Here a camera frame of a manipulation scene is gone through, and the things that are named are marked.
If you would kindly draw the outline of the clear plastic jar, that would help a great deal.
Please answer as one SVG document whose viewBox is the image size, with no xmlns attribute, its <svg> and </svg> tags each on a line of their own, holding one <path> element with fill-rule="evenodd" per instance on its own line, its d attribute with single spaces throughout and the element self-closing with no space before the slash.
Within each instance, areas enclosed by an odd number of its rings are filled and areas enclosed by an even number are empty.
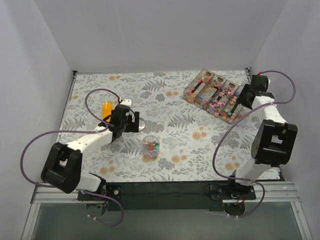
<svg viewBox="0 0 320 240">
<path fill-rule="evenodd" d="M 142 154 L 147 159 L 155 159 L 160 153 L 160 140 L 155 135 L 147 135 L 142 140 Z"/>
</svg>

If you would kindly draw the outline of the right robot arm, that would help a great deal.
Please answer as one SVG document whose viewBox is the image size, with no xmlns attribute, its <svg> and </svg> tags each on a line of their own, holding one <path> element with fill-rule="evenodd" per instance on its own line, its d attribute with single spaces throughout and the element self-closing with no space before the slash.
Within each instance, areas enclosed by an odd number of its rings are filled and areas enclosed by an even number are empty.
<svg viewBox="0 0 320 240">
<path fill-rule="evenodd" d="M 227 181 L 226 192 L 232 199 L 248 195 L 253 191 L 253 181 L 271 168 L 287 164 L 291 157 L 298 128 L 279 113 L 273 94 L 267 92 L 269 83 L 262 72 L 253 75 L 237 100 L 243 107 L 257 109 L 261 125 L 251 145 L 251 159 Z"/>
</svg>

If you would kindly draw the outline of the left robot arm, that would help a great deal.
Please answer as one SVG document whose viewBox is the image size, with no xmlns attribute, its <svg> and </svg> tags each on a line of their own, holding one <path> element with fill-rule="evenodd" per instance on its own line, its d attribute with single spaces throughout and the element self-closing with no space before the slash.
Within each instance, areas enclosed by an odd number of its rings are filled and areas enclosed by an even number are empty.
<svg viewBox="0 0 320 240">
<path fill-rule="evenodd" d="M 40 178 L 66 194 L 87 191 L 95 200 L 106 196 L 105 180 L 82 170 L 82 162 L 101 147 L 114 142 L 123 133 L 137 133 L 140 113 L 118 104 L 90 133 L 63 144 L 55 143 L 48 154 Z"/>
</svg>

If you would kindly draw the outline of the silver round jar lid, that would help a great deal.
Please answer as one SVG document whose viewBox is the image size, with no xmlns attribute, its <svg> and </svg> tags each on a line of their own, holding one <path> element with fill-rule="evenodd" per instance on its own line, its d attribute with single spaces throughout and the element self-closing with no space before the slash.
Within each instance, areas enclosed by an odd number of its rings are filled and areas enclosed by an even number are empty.
<svg viewBox="0 0 320 240">
<path fill-rule="evenodd" d="M 142 131 L 145 129 L 145 127 L 146 127 L 146 121 L 143 118 L 139 118 L 138 130 Z"/>
</svg>

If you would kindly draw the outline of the clear compartment candy box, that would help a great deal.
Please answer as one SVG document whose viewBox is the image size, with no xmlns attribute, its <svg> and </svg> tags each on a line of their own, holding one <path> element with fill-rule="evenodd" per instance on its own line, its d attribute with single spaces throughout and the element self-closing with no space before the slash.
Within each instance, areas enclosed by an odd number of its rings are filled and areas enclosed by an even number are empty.
<svg viewBox="0 0 320 240">
<path fill-rule="evenodd" d="M 183 99 L 222 121 L 233 124 L 243 109 L 243 86 L 202 69 L 183 91 Z"/>
</svg>

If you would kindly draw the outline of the yellow plastic scoop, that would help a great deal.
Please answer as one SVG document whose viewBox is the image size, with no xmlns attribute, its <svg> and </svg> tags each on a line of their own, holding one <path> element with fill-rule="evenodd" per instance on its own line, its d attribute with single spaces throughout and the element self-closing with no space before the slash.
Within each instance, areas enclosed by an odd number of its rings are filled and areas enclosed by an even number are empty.
<svg viewBox="0 0 320 240">
<path fill-rule="evenodd" d="M 109 123 L 111 120 L 112 111 L 114 110 L 112 102 L 105 102 L 102 105 L 102 119 Z"/>
</svg>

